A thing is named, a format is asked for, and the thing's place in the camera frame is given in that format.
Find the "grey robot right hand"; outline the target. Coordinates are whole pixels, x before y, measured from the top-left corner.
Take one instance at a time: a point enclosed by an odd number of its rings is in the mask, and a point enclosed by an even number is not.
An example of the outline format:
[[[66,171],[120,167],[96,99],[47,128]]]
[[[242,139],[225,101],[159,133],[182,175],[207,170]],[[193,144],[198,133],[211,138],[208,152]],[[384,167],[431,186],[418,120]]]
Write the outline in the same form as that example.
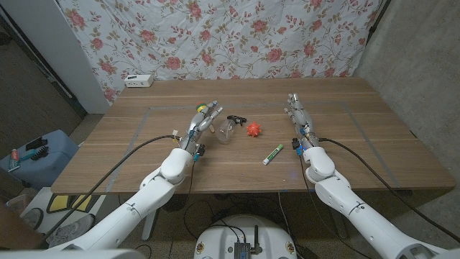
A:
[[[296,93],[288,94],[287,103],[289,107],[284,108],[284,111],[293,122],[298,141],[303,149],[318,147],[319,140],[314,132],[313,120],[301,104],[299,96]]]

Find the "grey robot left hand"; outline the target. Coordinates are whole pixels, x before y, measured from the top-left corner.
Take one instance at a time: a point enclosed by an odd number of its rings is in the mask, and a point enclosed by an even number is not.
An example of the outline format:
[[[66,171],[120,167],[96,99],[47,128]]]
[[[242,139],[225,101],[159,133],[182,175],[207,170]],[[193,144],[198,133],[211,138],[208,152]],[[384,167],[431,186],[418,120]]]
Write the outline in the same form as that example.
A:
[[[213,120],[223,111],[223,107],[217,107],[218,102],[209,104],[199,103],[196,106],[197,113],[191,119],[186,135],[180,141],[180,148],[193,154],[199,146],[201,135],[211,126]]]

